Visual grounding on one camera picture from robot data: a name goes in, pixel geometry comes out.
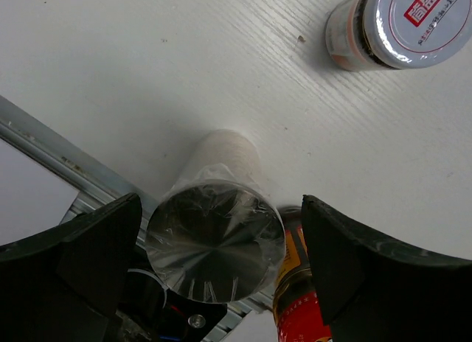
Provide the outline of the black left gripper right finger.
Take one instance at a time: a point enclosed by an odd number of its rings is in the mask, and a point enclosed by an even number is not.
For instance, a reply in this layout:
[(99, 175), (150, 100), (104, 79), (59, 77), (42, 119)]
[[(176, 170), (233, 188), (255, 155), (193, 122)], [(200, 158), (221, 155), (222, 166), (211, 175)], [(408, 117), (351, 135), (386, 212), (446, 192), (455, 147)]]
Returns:
[(335, 341), (469, 341), (471, 262), (302, 201), (302, 230), (322, 320)]

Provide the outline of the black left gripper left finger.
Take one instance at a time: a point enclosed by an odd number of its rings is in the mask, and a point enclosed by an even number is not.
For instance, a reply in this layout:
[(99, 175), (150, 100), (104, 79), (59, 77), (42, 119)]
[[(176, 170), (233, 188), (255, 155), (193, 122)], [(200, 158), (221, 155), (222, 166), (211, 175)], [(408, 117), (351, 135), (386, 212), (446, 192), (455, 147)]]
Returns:
[(2, 341), (102, 341), (142, 221), (129, 193), (1, 247)]

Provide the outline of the red cap sauce jar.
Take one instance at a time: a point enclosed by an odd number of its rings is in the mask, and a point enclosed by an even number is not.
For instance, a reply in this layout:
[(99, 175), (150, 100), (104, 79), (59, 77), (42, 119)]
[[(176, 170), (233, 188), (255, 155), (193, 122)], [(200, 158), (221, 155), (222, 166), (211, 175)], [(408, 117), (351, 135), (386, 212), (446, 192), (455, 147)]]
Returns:
[(285, 229), (285, 258), (276, 280), (273, 299), (274, 322), (281, 342), (332, 341), (322, 320), (312, 282), (308, 251), (299, 207), (280, 210)]

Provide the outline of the silver cone cap grinder bottle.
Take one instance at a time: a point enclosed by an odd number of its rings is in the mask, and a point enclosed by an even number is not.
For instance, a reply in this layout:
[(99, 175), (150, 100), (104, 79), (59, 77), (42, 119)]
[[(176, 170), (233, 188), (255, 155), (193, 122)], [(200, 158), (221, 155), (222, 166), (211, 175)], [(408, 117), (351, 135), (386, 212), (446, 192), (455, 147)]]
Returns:
[(189, 300), (230, 303), (273, 284), (285, 233), (246, 137), (216, 130), (200, 140), (148, 221), (145, 250), (164, 286)]

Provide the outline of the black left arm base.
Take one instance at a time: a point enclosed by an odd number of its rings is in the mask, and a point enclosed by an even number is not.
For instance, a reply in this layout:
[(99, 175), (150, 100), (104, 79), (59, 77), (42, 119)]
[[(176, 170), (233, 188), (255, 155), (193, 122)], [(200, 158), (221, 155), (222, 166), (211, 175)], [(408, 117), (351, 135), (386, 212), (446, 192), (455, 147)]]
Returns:
[(226, 304), (186, 299), (163, 287), (150, 271), (131, 268), (117, 317), (132, 341), (202, 341), (227, 311)]

